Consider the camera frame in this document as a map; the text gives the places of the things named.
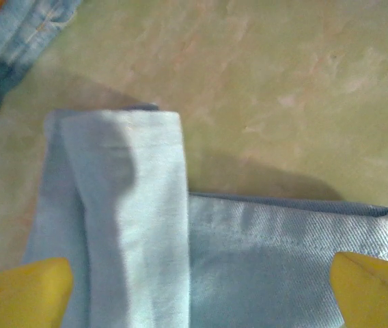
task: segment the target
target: marble floor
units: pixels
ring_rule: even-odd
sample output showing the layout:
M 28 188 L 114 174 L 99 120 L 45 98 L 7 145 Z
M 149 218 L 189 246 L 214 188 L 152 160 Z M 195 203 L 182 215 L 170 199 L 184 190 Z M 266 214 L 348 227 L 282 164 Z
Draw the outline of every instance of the marble floor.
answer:
M 84 0 L 0 111 L 0 269 L 56 107 L 182 116 L 190 188 L 388 206 L 388 0 Z

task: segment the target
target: yellow plastic piece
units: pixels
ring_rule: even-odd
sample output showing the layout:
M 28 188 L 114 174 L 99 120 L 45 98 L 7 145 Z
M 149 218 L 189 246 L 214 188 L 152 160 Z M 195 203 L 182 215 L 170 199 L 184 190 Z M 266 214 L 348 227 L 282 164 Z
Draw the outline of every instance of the yellow plastic piece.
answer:
M 0 328 L 60 327 L 72 283 L 65 258 L 0 272 Z
M 336 253 L 331 285 L 347 328 L 388 328 L 387 261 Z

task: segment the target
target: floor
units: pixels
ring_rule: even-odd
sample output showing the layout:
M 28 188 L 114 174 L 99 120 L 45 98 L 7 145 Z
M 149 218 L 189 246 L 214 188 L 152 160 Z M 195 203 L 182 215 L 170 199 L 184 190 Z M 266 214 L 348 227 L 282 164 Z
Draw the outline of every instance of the floor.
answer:
M 388 206 L 388 0 L 84 0 L 0 112 L 0 269 L 53 108 L 182 116 L 195 191 Z

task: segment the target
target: folded denim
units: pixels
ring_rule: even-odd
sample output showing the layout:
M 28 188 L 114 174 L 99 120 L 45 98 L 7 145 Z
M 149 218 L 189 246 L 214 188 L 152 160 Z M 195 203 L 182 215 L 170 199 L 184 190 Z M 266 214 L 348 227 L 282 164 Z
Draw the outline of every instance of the folded denim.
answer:
M 0 104 L 49 42 L 68 24 L 81 0 L 7 0 L 0 9 Z
M 25 262 L 69 259 L 63 327 L 339 327 L 333 255 L 388 260 L 388 208 L 188 194 L 177 114 L 130 109 L 46 121 Z

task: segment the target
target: beige surface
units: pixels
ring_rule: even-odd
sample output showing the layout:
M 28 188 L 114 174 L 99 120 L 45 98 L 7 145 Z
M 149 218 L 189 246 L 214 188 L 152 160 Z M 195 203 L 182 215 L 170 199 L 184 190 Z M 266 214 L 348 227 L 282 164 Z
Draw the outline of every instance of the beige surface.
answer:
M 388 206 L 387 1 L 87 0 L 0 113 L 0 269 L 54 107 L 180 112 L 197 191 Z

